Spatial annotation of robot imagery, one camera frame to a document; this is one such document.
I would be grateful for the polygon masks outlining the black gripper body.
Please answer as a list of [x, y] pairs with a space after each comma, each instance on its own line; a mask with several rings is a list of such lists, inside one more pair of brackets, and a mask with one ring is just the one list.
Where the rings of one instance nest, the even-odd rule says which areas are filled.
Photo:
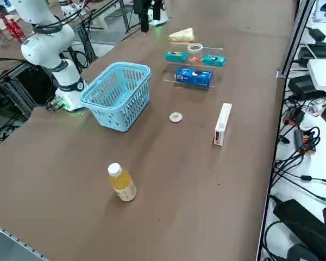
[[152, 5], [152, 0], [134, 0], [133, 8], [135, 14], [145, 14]]

